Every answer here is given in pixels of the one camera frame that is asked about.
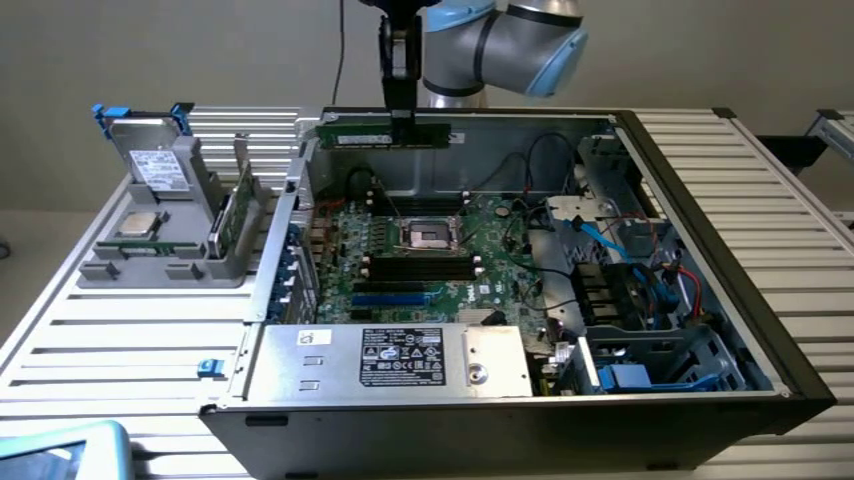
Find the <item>sticker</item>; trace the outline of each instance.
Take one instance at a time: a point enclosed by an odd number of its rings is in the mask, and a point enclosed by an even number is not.
[[[154,192],[186,192],[189,184],[170,150],[130,150],[133,165]]]
[[[390,135],[338,135],[338,145],[389,145]]]
[[[332,343],[332,330],[300,330],[296,332],[296,345],[328,345]]]
[[[361,330],[358,382],[365,387],[444,385],[441,329],[365,328]]]

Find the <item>processor chip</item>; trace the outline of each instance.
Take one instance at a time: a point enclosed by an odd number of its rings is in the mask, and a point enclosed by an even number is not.
[[[129,212],[124,217],[117,234],[121,237],[146,237],[160,225],[157,212]]]

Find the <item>warning label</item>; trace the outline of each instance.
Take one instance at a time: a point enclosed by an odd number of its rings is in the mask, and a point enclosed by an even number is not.
[[[365,328],[358,381],[365,387],[444,385],[440,328]]]

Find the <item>metal slats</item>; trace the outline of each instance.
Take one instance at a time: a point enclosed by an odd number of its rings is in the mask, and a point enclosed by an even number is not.
[[[751,144],[736,124],[711,112],[639,117],[839,400],[839,406],[787,435],[745,439],[687,478],[849,478],[854,474],[849,244],[828,228],[825,220],[811,214],[815,205],[808,205],[808,198],[781,180],[772,168],[771,162],[776,160]]]
[[[269,147],[249,150],[256,172],[280,178],[297,114],[197,107],[190,125],[208,146],[208,167],[230,178],[233,154],[212,147],[249,130],[250,142]],[[728,121],[707,110],[637,115],[840,405],[783,437],[745,439],[692,472],[572,478],[851,478],[854,300],[841,296],[854,296],[854,257]],[[138,478],[246,479],[194,417],[226,381],[193,373],[201,359],[230,361],[253,278],[230,291],[79,290],[74,281],[71,275],[0,377],[0,436],[113,417],[130,433]]]
[[[296,121],[298,109],[212,109],[196,107],[189,127],[201,139],[201,155],[208,169],[222,182],[237,180],[237,162],[232,149],[233,134],[249,134],[249,161],[261,185],[277,187],[290,159],[297,154]]]
[[[225,182],[236,175],[230,143],[241,131],[249,133],[256,175],[273,188],[280,186],[296,146],[297,113],[296,109],[193,110],[190,127],[201,138],[205,163]],[[106,225],[116,221],[114,208],[105,208],[103,215]],[[75,260],[69,258],[71,266]],[[228,378],[198,379],[196,369],[208,358],[232,361],[244,332],[252,274],[234,289],[165,290],[79,289],[78,274],[73,268],[67,272],[0,376],[0,437],[114,418],[130,434],[136,452],[146,452],[137,461],[140,472],[148,471],[150,454],[157,453],[178,462],[192,458],[182,472],[206,468],[217,477],[245,476],[196,418],[205,399],[225,391]],[[226,459],[229,467],[217,463],[201,467],[188,455],[206,452]],[[169,468],[153,471],[168,476],[181,473]]]

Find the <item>blue plastic clip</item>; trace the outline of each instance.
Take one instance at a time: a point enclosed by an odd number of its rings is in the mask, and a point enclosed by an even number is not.
[[[109,107],[103,110],[103,106],[99,103],[91,105],[91,115],[94,116],[97,126],[101,127],[101,133],[106,140],[111,140],[111,135],[109,135],[109,128],[106,127],[106,121],[103,118],[121,118],[125,117],[128,113],[130,113],[130,109],[128,107]]]
[[[192,135],[192,130],[189,129],[189,120],[186,119],[186,115],[192,110],[192,103],[176,103],[172,105],[172,118],[177,122],[177,126],[181,129],[181,135]]]
[[[206,358],[198,362],[198,368],[196,375],[198,378],[214,378],[224,377],[222,367],[225,365],[224,360],[216,360],[214,358]]]

